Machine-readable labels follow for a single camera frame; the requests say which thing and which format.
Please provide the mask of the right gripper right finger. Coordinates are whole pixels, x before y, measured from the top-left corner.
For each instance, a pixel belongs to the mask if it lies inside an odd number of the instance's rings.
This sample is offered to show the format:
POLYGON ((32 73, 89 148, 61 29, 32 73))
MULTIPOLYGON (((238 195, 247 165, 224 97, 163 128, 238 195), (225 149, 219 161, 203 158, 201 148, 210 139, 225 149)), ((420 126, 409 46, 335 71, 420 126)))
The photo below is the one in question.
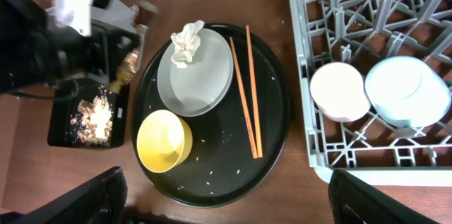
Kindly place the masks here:
POLYGON ((333 171, 328 197, 335 224, 434 222, 344 170, 333 171))

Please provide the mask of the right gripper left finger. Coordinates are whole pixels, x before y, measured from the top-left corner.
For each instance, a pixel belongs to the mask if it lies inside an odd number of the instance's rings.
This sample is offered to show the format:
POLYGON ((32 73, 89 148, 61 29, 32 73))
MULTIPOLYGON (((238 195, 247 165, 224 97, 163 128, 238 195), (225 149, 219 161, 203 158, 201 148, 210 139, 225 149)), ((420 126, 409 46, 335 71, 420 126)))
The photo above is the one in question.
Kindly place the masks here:
POLYGON ((1 214, 2 223, 120 223, 128 188, 123 170, 112 167, 27 214, 1 214))

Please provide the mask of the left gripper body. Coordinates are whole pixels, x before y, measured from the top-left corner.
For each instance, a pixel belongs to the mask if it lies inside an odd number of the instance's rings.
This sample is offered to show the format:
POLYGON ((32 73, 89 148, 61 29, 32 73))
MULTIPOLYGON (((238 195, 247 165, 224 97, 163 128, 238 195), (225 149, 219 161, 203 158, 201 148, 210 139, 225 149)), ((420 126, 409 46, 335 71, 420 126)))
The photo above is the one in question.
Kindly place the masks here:
POLYGON ((112 0, 106 9, 91 9, 91 36, 83 37, 81 50, 76 50, 75 39, 68 42, 66 52, 68 72, 72 78, 83 76, 109 86, 116 80, 117 69, 126 55, 139 49, 137 70, 147 33, 147 2, 138 1, 126 6, 120 0, 112 0))

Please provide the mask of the gold foil wrapper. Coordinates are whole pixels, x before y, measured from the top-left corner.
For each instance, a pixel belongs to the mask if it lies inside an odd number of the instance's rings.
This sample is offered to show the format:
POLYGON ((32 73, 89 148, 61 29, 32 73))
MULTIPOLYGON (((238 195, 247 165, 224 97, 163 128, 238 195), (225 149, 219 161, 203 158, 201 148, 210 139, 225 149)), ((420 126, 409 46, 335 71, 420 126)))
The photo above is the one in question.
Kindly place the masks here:
POLYGON ((134 49, 132 52, 126 55, 125 59, 121 63, 121 66, 117 69, 116 80, 110 83, 109 89, 114 93, 119 93, 121 88, 128 85, 131 79, 135 76, 137 70, 139 49, 134 49))

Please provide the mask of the food scraps pile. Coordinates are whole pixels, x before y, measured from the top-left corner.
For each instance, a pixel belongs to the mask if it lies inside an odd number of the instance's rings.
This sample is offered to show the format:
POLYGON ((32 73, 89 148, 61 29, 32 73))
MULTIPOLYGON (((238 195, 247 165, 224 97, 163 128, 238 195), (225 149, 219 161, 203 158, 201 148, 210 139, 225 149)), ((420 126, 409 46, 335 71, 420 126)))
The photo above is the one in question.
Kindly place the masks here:
POLYGON ((113 125, 112 104, 107 99, 111 93, 104 86, 98 86, 92 100, 82 99, 77 114, 71 115, 70 125, 76 138, 87 146, 109 143, 113 125))

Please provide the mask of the yellow bowl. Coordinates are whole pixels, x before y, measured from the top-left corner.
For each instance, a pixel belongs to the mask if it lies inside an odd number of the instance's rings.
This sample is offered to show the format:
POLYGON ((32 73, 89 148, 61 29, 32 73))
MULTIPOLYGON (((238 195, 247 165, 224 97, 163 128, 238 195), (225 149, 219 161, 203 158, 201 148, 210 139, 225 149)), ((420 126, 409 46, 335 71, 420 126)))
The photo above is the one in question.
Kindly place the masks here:
POLYGON ((138 130, 138 159, 151 172, 164 173, 181 164, 188 158, 192 146, 189 125, 168 110, 152 112, 138 130))

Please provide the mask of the pink cup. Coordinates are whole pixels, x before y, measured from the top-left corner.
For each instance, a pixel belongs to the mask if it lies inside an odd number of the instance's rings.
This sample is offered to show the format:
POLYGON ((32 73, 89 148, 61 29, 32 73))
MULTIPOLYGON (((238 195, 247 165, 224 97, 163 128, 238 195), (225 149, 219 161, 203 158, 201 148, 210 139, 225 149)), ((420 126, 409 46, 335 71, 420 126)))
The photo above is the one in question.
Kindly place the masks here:
POLYGON ((371 108, 362 74, 344 62, 331 62, 317 69, 309 89, 317 107, 335 122, 356 121, 371 108))

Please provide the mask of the blue cup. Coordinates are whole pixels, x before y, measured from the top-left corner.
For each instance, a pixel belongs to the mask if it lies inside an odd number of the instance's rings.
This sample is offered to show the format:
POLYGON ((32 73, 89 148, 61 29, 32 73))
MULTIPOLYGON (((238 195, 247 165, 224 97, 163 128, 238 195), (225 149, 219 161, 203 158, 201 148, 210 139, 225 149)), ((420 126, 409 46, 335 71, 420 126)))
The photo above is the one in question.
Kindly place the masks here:
POLYGON ((377 113, 396 127, 430 126, 451 106, 451 92, 443 79, 414 57, 380 61, 371 68, 364 85, 377 113))

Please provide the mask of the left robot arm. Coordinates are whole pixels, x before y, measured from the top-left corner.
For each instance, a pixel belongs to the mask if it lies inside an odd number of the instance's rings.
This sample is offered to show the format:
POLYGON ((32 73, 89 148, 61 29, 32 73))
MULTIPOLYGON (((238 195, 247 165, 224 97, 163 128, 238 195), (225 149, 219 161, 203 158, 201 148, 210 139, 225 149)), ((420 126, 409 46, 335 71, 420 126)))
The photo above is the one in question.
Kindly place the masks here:
POLYGON ((145 23, 118 0, 1 0, 1 92, 89 78, 112 91, 138 70, 145 23))

